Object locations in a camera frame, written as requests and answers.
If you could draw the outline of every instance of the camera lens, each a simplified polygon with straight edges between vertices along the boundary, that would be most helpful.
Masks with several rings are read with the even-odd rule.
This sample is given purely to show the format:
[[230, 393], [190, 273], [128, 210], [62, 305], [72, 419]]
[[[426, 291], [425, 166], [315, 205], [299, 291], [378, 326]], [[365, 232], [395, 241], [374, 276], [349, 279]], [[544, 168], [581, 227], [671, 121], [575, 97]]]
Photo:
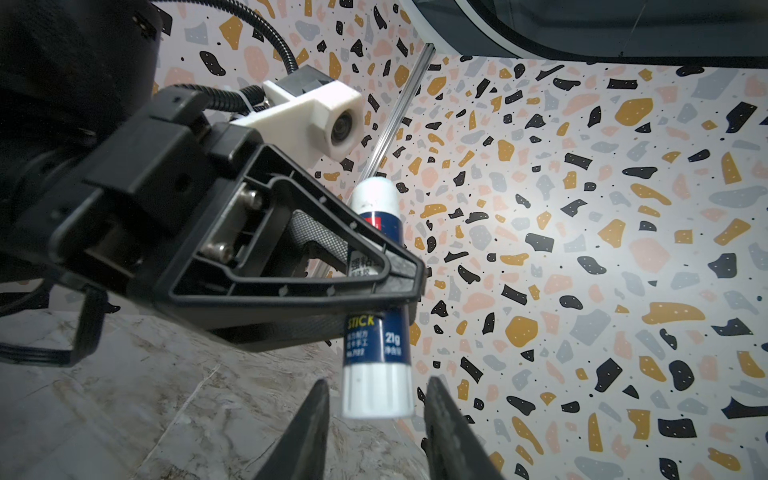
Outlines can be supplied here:
[[333, 123], [333, 129], [331, 130], [331, 143], [338, 145], [349, 136], [352, 132], [352, 115], [345, 111], [336, 119]]

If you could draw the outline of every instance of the screw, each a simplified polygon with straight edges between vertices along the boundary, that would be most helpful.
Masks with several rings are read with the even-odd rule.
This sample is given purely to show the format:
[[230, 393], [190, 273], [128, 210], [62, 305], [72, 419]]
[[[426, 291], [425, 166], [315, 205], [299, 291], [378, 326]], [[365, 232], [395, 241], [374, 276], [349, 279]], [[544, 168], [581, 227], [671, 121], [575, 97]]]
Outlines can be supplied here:
[[219, 243], [206, 243], [200, 253], [203, 257], [211, 260], [216, 260], [220, 263], [229, 263], [234, 257], [234, 250], [231, 245], [227, 245], [224, 242]]
[[240, 201], [246, 208], [259, 210], [264, 205], [264, 197], [258, 190], [242, 190], [240, 192]]

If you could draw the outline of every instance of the glue stick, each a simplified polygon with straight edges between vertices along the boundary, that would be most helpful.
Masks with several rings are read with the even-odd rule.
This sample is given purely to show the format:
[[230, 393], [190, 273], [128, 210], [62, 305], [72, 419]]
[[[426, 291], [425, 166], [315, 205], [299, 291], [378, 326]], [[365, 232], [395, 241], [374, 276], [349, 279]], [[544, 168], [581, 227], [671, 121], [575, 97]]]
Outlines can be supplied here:
[[[352, 192], [352, 210], [402, 245], [397, 189], [371, 177]], [[347, 276], [376, 275], [376, 266], [349, 252]], [[411, 349], [406, 306], [382, 314], [347, 317], [344, 330], [342, 415], [348, 419], [392, 419], [414, 413]]]

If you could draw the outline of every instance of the terrazzo pattern wall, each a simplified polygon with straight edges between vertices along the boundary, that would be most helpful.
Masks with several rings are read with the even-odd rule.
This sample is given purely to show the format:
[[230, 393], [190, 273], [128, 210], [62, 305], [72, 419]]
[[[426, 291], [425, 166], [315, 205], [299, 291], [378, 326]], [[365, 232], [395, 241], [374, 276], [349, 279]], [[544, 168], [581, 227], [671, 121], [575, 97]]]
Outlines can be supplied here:
[[437, 55], [379, 174], [506, 478], [768, 478], [768, 73]]
[[[366, 98], [362, 143], [341, 164], [323, 158], [315, 178], [349, 197], [424, 48], [404, 9], [363, 0], [244, 0], [290, 45], [299, 66], [312, 65]], [[272, 45], [238, 18], [202, 5], [158, 3], [164, 26], [155, 89], [197, 83], [242, 88], [286, 75]], [[211, 121], [225, 121], [209, 112]]]

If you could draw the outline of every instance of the blue label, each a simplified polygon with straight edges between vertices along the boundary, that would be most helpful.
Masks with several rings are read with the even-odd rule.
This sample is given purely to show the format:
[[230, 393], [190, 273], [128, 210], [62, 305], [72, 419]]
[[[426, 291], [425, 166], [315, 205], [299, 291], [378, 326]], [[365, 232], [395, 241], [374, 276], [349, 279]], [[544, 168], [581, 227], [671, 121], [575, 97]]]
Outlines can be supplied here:
[[[360, 215], [387, 237], [402, 244], [400, 219], [384, 212]], [[356, 250], [349, 252], [347, 276], [376, 275], [378, 269]], [[344, 331], [344, 365], [395, 362], [411, 364], [408, 312], [400, 307], [382, 315], [351, 315]]]

